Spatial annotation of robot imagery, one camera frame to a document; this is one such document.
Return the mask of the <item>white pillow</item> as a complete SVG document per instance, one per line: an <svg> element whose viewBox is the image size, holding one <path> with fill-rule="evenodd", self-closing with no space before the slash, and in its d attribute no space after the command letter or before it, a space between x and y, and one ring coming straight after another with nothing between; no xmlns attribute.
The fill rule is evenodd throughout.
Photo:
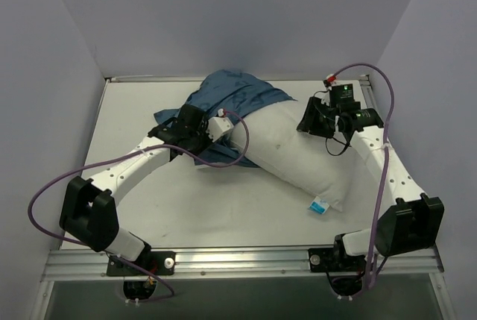
<svg viewBox="0 0 477 320"><path fill-rule="evenodd" d="M297 131L306 103L282 101L263 107L243 118L231 133L230 144L245 157L281 180L342 211L351 186L356 153L341 156L336 142Z"/></svg>

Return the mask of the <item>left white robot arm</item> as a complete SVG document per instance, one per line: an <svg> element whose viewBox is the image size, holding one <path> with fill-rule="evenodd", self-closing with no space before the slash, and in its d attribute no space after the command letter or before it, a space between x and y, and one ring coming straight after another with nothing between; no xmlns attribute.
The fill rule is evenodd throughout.
<svg viewBox="0 0 477 320"><path fill-rule="evenodd" d="M147 243L119 226L120 201L150 173L184 151L198 155L212 144L207 113L183 105L175 117L152 128L125 157L88 179L69 181L60 227L93 251L108 251L124 258L132 274L143 274L151 264Z"/></svg>

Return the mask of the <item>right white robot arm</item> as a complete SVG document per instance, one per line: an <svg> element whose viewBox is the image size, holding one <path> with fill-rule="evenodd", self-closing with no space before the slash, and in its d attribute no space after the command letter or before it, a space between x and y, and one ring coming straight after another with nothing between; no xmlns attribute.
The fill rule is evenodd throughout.
<svg viewBox="0 0 477 320"><path fill-rule="evenodd" d="M435 245L443 202L430 197L410 176L388 139L388 124L354 98L353 85L326 83L326 98L309 98L299 132L325 140L340 134L378 181L372 225L336 238L331 261L338 269L369 253L392 257Z"/></svg>

